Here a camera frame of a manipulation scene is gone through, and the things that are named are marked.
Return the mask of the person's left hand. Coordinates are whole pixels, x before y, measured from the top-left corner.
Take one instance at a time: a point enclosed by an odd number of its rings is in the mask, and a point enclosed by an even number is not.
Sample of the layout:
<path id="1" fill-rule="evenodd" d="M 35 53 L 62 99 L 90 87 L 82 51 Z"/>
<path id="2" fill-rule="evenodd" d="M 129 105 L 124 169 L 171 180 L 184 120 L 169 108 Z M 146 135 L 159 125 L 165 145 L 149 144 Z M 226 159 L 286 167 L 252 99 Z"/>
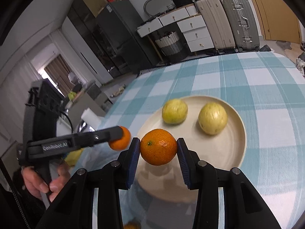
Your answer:
<path id="1" fill-rule="evenodd" d="M 57 168 L 57 179 L 53 180 L 49 185 L 46 184 L 46 182 L 31 166 L 24 167 L 21 173 L 26 189 L 30 192 L 31 195 L 41 201 L 41 193 L 48 193 L 51 191 L 49 199 L 52 202 L 70 179 L 69 166 L 65 161 L 63 161 Z"/>

